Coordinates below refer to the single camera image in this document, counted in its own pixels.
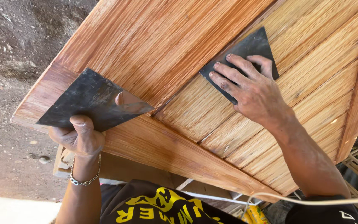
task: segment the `finger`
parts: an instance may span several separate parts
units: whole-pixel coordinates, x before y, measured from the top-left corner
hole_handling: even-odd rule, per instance
[[[124,104],[124,97],[122,96],[122,92],[119,93],[119,94],[114,98],[114,102],[115,102],[115,104],[117,104],[118,106]]]
[[[79,140],[87,141],[90,139],[93,133],[93,122],[88,116],[74,115],[70,118],[70,122],[77,131]]]
[[[237,69],[230,68],[220,62],[214,64],[214,69],[237,84],[243,84],[248,80],[248,78],[241,74]]]
[[[249,60],[250,62],[259,64],[261,66],[261,74],[263,74],[265,77],[267,77],[269,79],[273,79],[273,74],[272,74],[273,62],[272,62],[272,60],[265,58],[263,56],[260,56],[260,55],[247,56],[247,60]]]
[[[59,143],[63,144],[66,139],[72,137],[71,128],[58,128],[58,127],[49,127],[49,137]]]
[[[215,84],[217,84],[221,89],[226,91],[234,98],[236,97],[237,92],[240,90],[238,86],[230,82],[228,79],[223,78],[220,74],[216,72],[210,72],[209,77]]]
[[[243,70],[243,72],[248,75],[249,79],[255,80],[261,75],[250,61],[247,61],[238,55],[228,54],[226,56],[226,60],[231,64],[237,66],[239,69]]]

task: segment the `silver chain bracelet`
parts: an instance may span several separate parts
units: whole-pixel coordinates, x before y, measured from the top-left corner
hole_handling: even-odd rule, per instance
[[[73,177],[74,162],[76,160],[76,156],[74,156],[73,166],[71,167],[71,172],[70,172],[70,181],[76,186],[77,185],[82,185],[82,186],[90,185],[99,176],[99,173],[100,173],[100,157],[101,157],[101,155],[99,153],[99,171],[97,172],[96,176],[94,178],[92,178],[92,180],[90,180],[90,181],[80,182],[80,181],[77,181],[76,179],[74,179],[74,177]]]

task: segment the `person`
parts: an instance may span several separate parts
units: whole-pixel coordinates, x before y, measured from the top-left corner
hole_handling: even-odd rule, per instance
[[[350,198],[338,169],[307,134],[294,111],[281,97],[272,77],[272,61],[260,55],[244,59],[228,54],[226,59],[247,76],[237,69],[216,63],[216,72],[211,72],[210,78],[236,98],[236,111],[261,124],[276,138],[292,178],[307,200]],[[252,63],[260,65],[261,72]],[[75,130],[51,127],[49,135],[75,153],[73,179],[89,181],[98,173],[99,153],[105,137],[93,130],[92,120],[87,116],[75,115],[70,121]],[[99,178],[96,178],[88,186],[69,182],[56,223],[243,222],[185,193],[147,181],[132,180],[126,185],[99,186]],[[353,205],[295,205],[288,213],[286,223],[358,224],[358,213]]]

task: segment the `yellow graphic print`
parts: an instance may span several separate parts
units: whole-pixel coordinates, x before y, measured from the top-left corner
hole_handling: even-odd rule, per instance
[[[136,198],[131,198],[126,202],[127,205],[137,205],[137,204],[148,204],[159,208],[163,212],[171,210],[173,203],[177,200],[185,200],[181,196],[177,195],[174,191],[171,191],[165,187],[160,187],[157,189],[156,196],[149,198],[146,196],[139,196]]]
[[[123,223],[123,222],[126,222],[128,220],[131,220],[132,219],[132,215],[133,215],[133,207],[129,207],[128,208],[128,212],[124,212],[124,211],[117,211],[118,213],[118,217],[115,219],[115,221],[117,223]]]
[[[147,196],[138,196],[136,198],[131,198],[129,201],[126,202],[127,205],[152,205],[159,209],[158,214],[161,220],[168,222],[169,224],[175,224],[174,217],[167,217],[162,212],[168,212],[172,209],[173,204],[178,200],[184,200],[186,199],[182,198],[181,196],[177,195],[174,191],[167,189],[165,187],[160,187],[156,191],[156,195],[152,198]],[[192,207],[195,217],[191,217],[189,213],[189,209],[186,205],[183,205],[183,207],[179,210],[177,213],[178,219],[180,224],[187,224],[187,223],[193,223],[194,218],[199,218],[203,215],[207,216],[208,218],[211,218],[206,213],[204,213],[204,209],[202,208],[202,203],[200,200],[193,198],[188,200],[189,202],[194,203],[194,206]],[[142,219],[154,219],[154,209],[153,208],[139,208],[140,210],[140,218]],[[126,221],[129,221],[133,217],[134,207],[129,207],[128,212],[125,212],[123,210],[117,211],[117,214],[119,215],[116,219],[117,223],[123,223]],[[218,221],[219,224],[223,224],[220,221],[219,217],[212,217],[211,219],[214,219]]]
[[[140,212],[140,218],[142,219],[153,219],[154,218],[154,211],[152,208],[140,208],[141,211],[146,212]]]

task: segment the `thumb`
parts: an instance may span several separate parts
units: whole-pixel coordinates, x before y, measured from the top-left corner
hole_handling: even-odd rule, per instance
[[[87,139],[93,132],[93,122],[88,116],[74,115],[70,118],[70,122],[77,131],[79,138]]]

